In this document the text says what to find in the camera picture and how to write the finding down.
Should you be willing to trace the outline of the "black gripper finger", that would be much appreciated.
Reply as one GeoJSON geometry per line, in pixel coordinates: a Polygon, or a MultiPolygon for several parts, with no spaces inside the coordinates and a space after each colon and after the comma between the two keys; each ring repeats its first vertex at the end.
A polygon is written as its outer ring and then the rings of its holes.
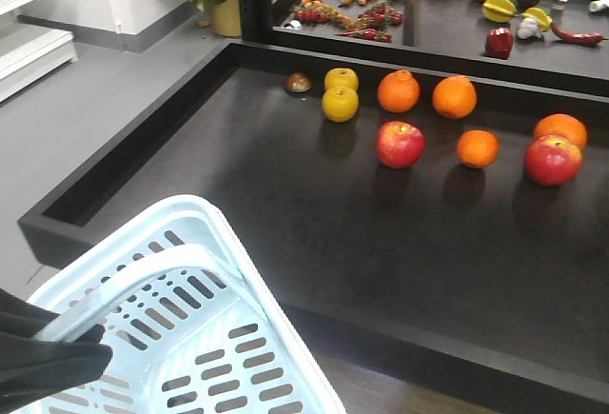
{"type": "Polygon", "coordinates": [[[11,413],[47,396],[98,380],[112,350],[104,328],[94,326],[75,342],[42,342],[1,333],[1,411],[11,413]]]}
{"type": "Polygon", "coordinates": [[[57,317],[57,313],[32,305],[1,290],[1,331],[22,338],[32,338],[57,317]]]}

